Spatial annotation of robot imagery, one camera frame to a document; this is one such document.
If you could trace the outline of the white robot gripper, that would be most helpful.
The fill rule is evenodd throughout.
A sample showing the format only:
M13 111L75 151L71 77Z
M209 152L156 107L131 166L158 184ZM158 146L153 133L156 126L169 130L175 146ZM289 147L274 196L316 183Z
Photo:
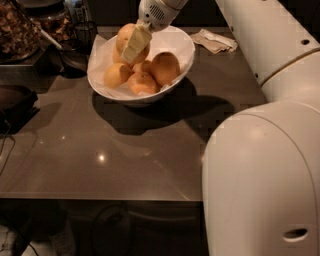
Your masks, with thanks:
M149 45L152 32L170 26L187 2L188 0L141 0L138 21L126 30L121 58L132 63Z

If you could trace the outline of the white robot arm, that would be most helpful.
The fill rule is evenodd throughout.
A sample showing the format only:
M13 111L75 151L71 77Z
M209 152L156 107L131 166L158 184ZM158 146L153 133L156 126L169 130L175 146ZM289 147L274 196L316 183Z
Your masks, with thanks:
M320 256L320 43L279 0L215 0L266 98L203 158L210 256Z

